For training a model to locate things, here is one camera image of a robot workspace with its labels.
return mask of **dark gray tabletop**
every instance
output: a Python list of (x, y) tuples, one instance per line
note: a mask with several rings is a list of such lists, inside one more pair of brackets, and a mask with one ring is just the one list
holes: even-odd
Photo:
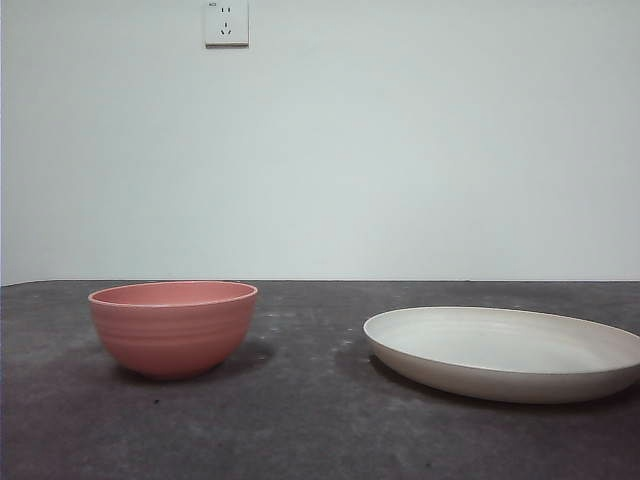
[(251, 282), (251, 330), (198, 378), (116, 366), (86, 296), (133, 283), (2, 289), (2, 469), (20, 479), (640, 479), (640, 385), (565, 406), (405, 380), (362, 324), (423, 305), (576, 316), (640, 333), (640, 283)]

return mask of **ceramic bowl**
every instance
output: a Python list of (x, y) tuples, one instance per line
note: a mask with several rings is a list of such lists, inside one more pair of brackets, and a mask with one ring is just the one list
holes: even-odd
[(89, 295), (105, 348), (124, 367), (159, 380), (193, 377), (244, 339), (258, 289), (217, 281), (161, 282)]

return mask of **ceramic plate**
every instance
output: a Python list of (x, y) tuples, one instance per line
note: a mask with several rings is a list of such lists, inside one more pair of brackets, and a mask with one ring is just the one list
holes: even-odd
[(364, 331), (376, 356), (398, 373), (487, 400), (591, 400), (640, 377), (640, 337), (576, 318), (423, 307), (376, 315)]

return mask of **bowl rim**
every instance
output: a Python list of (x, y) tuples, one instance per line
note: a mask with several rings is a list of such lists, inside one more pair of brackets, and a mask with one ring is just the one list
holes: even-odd
[[(240, 295), (238, 297), (226, 298), (222, 300), (207, 300), (204, 302), (192, 302), (192, 303), (181, 303), (176, 305), (175, 303), (118, 303), (118, 302), (105, 302), (104, 300), (96, 299), (96, 295), (101, 293), (110, 292), (113, 290), (124, 290), (131, 287), (139, 287), (142, 285), (166, 285), (166, 284), (194, 284), (194, 283), (208, 283), (208, 284), (227, 284), (227, 285), (241, 285), (243, 287), (249, 287), (251, 291), (247, 294)], [(97, 290), (92, 292), (87, 297), (90, 303), (96, 305), (105, 305), (109, 307), (122, 307), (122, 308), (185, 308), (185, 307), (198, 307), (204, 305), (216, 305), (222, 303), (231, 303), (237, 302), (240, 300), (245, 300), (247, 298), (256, 296), (258, 294), (258, 288), (254, 285), (249, 285), (248, 283), (242, 282), (229, 282), (224, 280), (170, 280), (166, 282), (143, 282), (143, 283), (131, 283), (127, 285), (119, 285), (117, 287), (109, 287), (103, 288), (101, 290)]]

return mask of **electrical outlet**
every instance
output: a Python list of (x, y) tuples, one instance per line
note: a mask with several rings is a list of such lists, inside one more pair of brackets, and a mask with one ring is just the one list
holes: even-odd
[(207, 48), (249, 45), (249, 0), (209, 2), (204, 15)]

